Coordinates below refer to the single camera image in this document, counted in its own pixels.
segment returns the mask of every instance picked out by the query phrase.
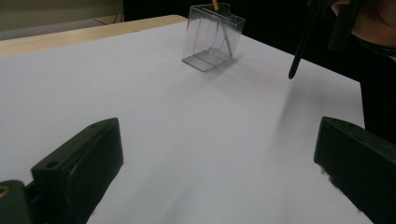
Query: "person's hand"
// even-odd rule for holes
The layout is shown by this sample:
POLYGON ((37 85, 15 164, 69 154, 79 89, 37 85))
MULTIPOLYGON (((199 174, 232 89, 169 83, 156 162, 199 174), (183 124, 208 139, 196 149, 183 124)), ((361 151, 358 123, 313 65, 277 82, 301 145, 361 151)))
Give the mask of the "person's hand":
MULTIPOLYGON (((332 6, 338 14, 341 5, 350 0, 341 0, 332 6)), ((396 48, 396 0, 365 0, 361 6, 352 34, 368 42, 396 48)))

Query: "dark background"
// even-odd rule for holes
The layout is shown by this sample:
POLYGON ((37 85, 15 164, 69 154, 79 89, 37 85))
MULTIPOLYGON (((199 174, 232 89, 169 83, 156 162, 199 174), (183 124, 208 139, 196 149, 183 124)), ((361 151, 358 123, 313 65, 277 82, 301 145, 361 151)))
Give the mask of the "dark background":
MULTIPOLYGON (((306 0, 223 0, 231 12, 247 20, 243 35, 294 54, 309 7, 306 0)), ((124 0, 126 21, 177 14, 188 18, 190 6, 211 4, 203 0, 124 0)), ((335 16, 328 8, 319 18, 303 58, 359 81, 366 130, 396 143, 396 62, 375 55, 351 36, 346 50, 327 50, 335 16)))

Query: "black object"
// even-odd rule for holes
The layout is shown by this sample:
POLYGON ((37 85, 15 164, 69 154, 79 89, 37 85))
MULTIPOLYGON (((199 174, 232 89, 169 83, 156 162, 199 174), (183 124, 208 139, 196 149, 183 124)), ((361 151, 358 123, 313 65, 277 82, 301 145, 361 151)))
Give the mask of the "black object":
POLYGON ((352 123, 322 118, 315 163, 374 223, 396 223, 396 146, 352 123))
POLYGON ((0 223, 86 223, 122 164, 118 120, 96 122, 35 165, 28 186, 0 183, 0 223))
POLYGON ((358 38, 358 42, 364 46, 366 49, 370 50, 372 53, 382 55, 382 56, 390 56, 390 57, 396 57, 396 49, 395 48, 389 48, 385 46, 380 46, 376 45, 370 42, 367 42, 363 39, 358 38))
MULTIPOLYGON (((313 25, 318 17, 318 12, 325 8, 330 7, 338 0, 308 0, 308 5, 311 7, 311 15, 304 28, 303 35, 297 47, 293 63, 289 71, 289 79, 294 78, 297 71, 298 64, 303 56, 306 42, 311 34, 313 25)), ((351 0, 350 4, 341 6, 340 12, 335 21, 332 29, 332 35, 329 41, 329 50, 342 51, 347 46, 350 33, 352 31, 355 20, 358 16, 359 9, 361 8, 362 0, 351 0)))

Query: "screw hole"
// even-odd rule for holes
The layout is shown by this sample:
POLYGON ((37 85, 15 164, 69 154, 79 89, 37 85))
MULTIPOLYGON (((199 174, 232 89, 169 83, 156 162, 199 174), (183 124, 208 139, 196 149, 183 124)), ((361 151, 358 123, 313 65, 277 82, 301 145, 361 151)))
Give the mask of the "screw hole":
POLYGON ((57 162, 57 161, 52 161, 52 162, 50 162, 50 163, 47 164, 47 168, 53 168, 53 167, 57 166, 58 163, 59 163, 59 162, 57 162))

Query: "black pen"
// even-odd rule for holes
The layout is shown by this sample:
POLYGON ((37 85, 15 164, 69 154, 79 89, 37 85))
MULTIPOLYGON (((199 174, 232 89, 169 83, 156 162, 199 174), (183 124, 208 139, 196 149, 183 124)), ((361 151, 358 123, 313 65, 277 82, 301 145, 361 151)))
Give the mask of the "black pen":
MULTIPOLYGON (((294 78, 301 58, 303 57, 306 42, 311 34, 314 23, 318 17, 318 12, 330 7, 337 0, 308 0, 308 5, 311 6, 308 22, 304 28, 303 35, 294 55, 294 60, 289 71, 289 79, 294 78)), ((342 51, 347 46, 347 41, 352 32, 355 20, 358 17, 361 3, 363 0, 351 0, 348 5, 340 6, 340 11, 332 29, 332 36, 329 41, 328 49, 332 51, 342 51)))
POLYGON ((311 31, 312 28, 314 27, 315 20, 318 17, 318 12, 319 12, 319 7, 312 7, 311 11, 309 12, 308 23, 304 28, 303 35, 300 39, 300 43, 298 44, 293 63, 289 70, 289 79, 294 78, 294 76, 296 75, 298 65, 300 63, 301 58, 303 57, 306 42, 308 42, 308 38, 311 35, 311 31))

